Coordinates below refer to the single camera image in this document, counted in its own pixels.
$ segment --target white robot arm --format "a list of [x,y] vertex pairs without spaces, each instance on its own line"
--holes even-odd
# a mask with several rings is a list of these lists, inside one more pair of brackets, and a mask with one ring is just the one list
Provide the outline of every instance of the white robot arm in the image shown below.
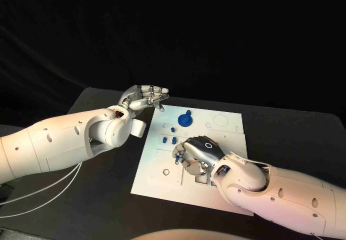
[[129,134],[141,138],[145,123],[134,117],[147,107],[162,111],[167,93],[165,88],[135,85],[118,105],[49,118],[0,137],[0,184],[73,166],[119,147]]
[[304,173],[223,154],[206,136],[191,137],[173,158],[196,176],[210,172],[224,201],[288,229],[346,240],[346,190]]

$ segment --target black backdrop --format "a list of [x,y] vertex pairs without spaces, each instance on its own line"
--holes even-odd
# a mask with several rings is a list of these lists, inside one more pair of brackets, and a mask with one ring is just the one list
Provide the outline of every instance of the black backdrop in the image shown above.
[[346,123],[341,9],[341,2],[2,0],[0,123],[27,127],[64,114],[85,87],[134,84],[331,113]]

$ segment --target blue knob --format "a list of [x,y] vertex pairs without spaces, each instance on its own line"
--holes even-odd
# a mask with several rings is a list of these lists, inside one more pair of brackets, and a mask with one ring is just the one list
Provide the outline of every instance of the blue knob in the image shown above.
[[191,111],[187,110],[177,118],[177,123],[181,127],[188,127],[193,124]]

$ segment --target white pegboard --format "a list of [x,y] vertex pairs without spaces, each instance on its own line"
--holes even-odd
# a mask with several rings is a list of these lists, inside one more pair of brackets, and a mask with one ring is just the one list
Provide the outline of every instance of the white pegboard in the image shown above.
[[[224,154],[232,151],[247,158],[242,115],[180,106],[162,107],[164,112],[155,109],[152,113],[131,193],[252,216],[250,211],[226,203],[210,179],[206,176],[196,179],[183,171],[181,164],[175,165],[171,157],[180,142],[204,135],[217,142]],[[191,125],[181,127],[177,119],[187,110]]]

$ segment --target black table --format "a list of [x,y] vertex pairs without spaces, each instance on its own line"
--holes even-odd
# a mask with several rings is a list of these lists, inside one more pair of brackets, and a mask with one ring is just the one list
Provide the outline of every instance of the black table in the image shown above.
[[[86,88],[70,108],[76,113],[116,104],[119,91]],[[346,131],[334,115],[171,97],[165,105],[242,114],[247,157],[299,171],[346,187]],[[138,116],[147,122],[142,138],[87,160],[59,198],[38,210],[0,218],[0,227],[57,240],[131,239],[177,228],[213,230],[250,239],[311,239],[260,217],[131,194],[131,187],[151,122],[152,109]],[[11,198],[54,182],[69,169],[21,178]],[[49,190],[0,209],[0,216],[27,211],[63,189],[66,179]]]

